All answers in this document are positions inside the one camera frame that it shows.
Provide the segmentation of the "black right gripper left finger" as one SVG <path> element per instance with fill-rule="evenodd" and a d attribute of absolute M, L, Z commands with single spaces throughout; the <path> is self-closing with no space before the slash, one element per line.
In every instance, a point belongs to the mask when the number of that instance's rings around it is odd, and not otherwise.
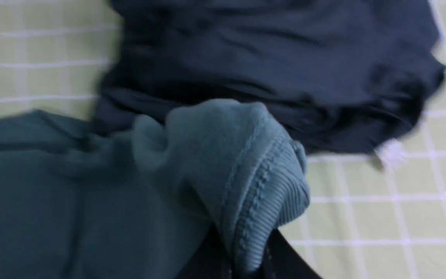
<path fill-rule="evenodd" d="M 204 241 L 177 279 L 232 279 L 233 266 L 216 227 L 210 227 Z"/>

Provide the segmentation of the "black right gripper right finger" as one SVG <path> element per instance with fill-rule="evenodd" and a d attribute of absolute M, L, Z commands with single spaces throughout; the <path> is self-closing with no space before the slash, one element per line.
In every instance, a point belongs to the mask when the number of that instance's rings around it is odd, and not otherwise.
<path fill-rule="evenodd" d="M 274 229 L 265 246 L 261 264 L 262 279 L 320 279 L 301 256 L 287 242 L 278 229 Z"/>

